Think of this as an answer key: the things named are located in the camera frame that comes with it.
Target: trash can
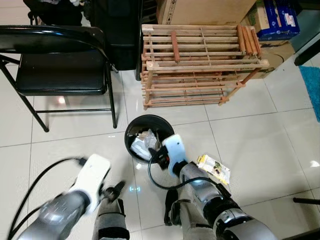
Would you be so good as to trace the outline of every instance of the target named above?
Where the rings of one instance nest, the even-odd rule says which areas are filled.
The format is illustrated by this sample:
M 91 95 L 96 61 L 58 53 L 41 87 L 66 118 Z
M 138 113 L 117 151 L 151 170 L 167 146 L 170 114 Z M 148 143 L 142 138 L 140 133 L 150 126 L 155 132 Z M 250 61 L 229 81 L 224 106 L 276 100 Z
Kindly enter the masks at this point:
M 171 135 L 175 134 L 174 129 L 170 125 L 170 123 L 164 118 L 157 115 L 142 115 L 130 122 L 124 134 L 124 143 L 129 154 L 140 164 L 147 164 L 149 161 L 141 158 L 135 152 L 131 151 L 130 147 L 134 142 L 137 133 L 148 131 L 149 129 L 153 131 L 154 135 L 158 133 L 159 140 L 161 142 Z

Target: chair leg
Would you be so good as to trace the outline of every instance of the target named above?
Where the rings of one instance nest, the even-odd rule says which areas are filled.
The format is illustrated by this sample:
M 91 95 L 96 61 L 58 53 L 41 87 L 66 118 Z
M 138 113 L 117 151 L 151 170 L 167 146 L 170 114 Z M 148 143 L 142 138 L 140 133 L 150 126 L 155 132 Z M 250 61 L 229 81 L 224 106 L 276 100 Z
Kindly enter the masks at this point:
M 45 125 L 45 123 L 41 120 L 41 118 L 39 117 L 39 115 L 37 114 L 37 112 L 35 111 L 35 109 L 33 108 L 33 106 L 30 104 L 30 102 L 28 101 L 28 99 L 21 95 L 19 92 L 17 92 L 16 90 L 16 84 L 15 84 L 15 80 L 14 78 L 11 76 L 10 72 L 8 71 L 8 69 L 5 67 L 5 65 L 3 64 L 3 62 L 0 62 L 0 68 L 3 72 L 3 74 L 5 75 L 5 77 L 8 79 L 8 81 L 10 82 L 10 84 L 12 85 L 12 87 L 14 88 L 14 90 L 16 91 L 16 93 L 19 95 L 19 97 L 21 98 L 21 100 L 24 102 L 24 104 L 26 105 L 26 107 L 29 109 L 29 111 L 32 113 L 32 115 L 34 116 L 34 118 L 38 121 L 38 123 L 40 124 L 40 126 L 43 128 L 43 130 L 47 133 L 49 132 L 49 128 Z
M 109 91 L 109 98 L 110 98 L 110 105 L 111 105 L 111 115 L 112 115 L 112 122 L 113 122 L 113 128 L 117 128 L 117 119 L 116 119 L 116 110 L 115 110 L 115 103 L 114 103 L 114 93 L 112 90 L 112 80 L 111 80 L 111 71 L 110 68 L 107 67 L 108 72 L 108 78 L 107 79 L 107 85 L 108 85 L 108 91 Z

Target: box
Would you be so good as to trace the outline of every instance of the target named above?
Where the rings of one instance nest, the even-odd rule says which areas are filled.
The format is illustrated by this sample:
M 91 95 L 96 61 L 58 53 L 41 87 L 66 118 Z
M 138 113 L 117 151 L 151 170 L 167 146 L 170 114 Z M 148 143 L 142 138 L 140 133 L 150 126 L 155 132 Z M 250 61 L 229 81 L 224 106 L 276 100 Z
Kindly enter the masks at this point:
M 258 0 L 247 17 L 260 41 L 290 40 L 300 33 L 296 12 L 289 0 Z
M 256 0 L 157 0 L 163 25 L 237 25 Z
M 289 41 L 261 41 L 263 59 L 269 61 L 269 67 L 261 69 L 252 79 L 264 79 L 276 70 L 284 61 L 295 54 L 295 50 Z M 248 72 L 241 72 L 240 78 L 244 79 Z

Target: trash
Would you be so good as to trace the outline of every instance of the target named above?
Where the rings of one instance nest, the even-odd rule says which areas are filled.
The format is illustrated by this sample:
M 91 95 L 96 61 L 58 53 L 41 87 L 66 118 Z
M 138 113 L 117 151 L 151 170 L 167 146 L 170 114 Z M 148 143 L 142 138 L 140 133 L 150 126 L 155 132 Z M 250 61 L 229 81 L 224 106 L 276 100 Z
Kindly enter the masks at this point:
M 135 152 L 144 160 L 150 161 L 152 156 L 149 152 L 149 149 L 154 149 L 157 151 L 161 147 L 158 133 L 156 133 L 156 135 L 157 137 L 151 129 L 138 133 L 130 147 L 130 150 Z
M 208 155 L 202 155 L 198 157 L 197 167 L 215 176 L 225 185 L 230 183 L 230 169 Z

